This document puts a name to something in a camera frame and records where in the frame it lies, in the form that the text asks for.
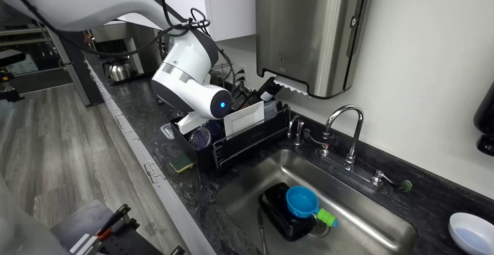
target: stainless steel sink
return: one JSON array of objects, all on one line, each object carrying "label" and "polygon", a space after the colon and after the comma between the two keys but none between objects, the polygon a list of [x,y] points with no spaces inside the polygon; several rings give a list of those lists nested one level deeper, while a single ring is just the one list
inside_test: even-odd
[{"label": "stainless steel sink", "polygon": [[259,250],[262,248],[257,223],[258,197],[279,182],[312,189],[319,197],[320,207],[334,214],[339,225],[329,232],[327,228],[324,232],[325,225],[322,225],[320,229],[314,229],[314,235],[290,242],[264,215],[266,242],[271,255],[402,255],[413,249],[417,235],[409,223],[296,153],[280,150],[217,194],[219,204]]}]

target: black soap dispenser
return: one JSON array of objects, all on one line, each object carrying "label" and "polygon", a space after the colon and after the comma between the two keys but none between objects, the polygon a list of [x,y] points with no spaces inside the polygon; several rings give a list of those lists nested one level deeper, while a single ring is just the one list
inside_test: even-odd
[{"label": "black soap dispenser", "polygon": [[494,156],[494,83],[480,104],[473,121],[475,126],[484,133],[477,141],[477,149]]}]

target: knife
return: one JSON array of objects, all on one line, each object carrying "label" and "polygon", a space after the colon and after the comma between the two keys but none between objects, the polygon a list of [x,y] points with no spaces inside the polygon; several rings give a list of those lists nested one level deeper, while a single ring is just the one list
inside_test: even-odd
[{"label": "knife", "polygon": [[264,221],[262,220],[261,207],[257,208],[257,222],[259,223],[259,231],[261,232],[262,253],[264,255],[269,255],[268,245],[266,244],[266,237],[264,235]]}]

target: countertop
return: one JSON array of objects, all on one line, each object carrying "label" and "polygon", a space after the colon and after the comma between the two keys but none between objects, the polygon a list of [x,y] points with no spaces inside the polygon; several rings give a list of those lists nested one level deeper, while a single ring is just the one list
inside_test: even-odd
[{"label": "countertop", "polygon": [[[219,255],[261,254],[247,235],[235,225],[226,210],[217,203],[216,194],[219,189],[268,156],[279,149],[290,149],[330,174],[336,177],[341,176],[337,169],[320,159],[316,151],[317,146],[303,144],[300,147],[294,147],[293,142],[288,139],[249,155],[244,162],[219,177],[200,173],[197,167],[177,174],[169,162],[181,155],[182,149],[173,140],[168,140],[159,129],[173,118],[176,109],[166,104],[157,105],[149,78],[110,86],[102,73],[98,58],[91,55],[85,56]],[[313,134],[316,134],[316,129],[322,129],[321,125],[310,121],[306,121],[306,126],[311,127]],[[339,132],[334,132],[334,134],[335,136],[330,139],[330,150],[344,156],[348,152],[351,138]],[[418,234],[413,254],[464,254],[452,241],[448,232],[448,221],[453,213],[460,211],[472,213],[494,223],[494,201],[492,199],[363,142],[359,142],[357,146],[356,157],[355,163],[369,171],[378,168],[396,181],[408,179],[413,183],[413,190],[408,193],[399,192],[389,185],[384,185],[378,191],[372,192],[365,190],[357,183],[348,183],[413,225]]]}]

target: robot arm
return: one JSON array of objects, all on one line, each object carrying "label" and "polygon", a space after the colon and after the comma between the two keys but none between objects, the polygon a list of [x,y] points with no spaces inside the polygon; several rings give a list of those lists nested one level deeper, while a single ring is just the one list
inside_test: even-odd
[{"label": "robot arm", "polygon": [[[36,18],[21,0],[3,0]],[[80,31],[101,26],[130,13],[145,16],[162,30],[169,28],[161,0],[28,0],[46,21],[59,30]],[[171,23],[187,22],[167,7]],[[171,30],[176,35],[183,30]],[[215,42],[199,30],[175,37],[174,45],[152,79],[155,93],[181,111],[204,119],[223,118],[231,107],[231,95],[218,86],[203,86],[218,60]]]}]

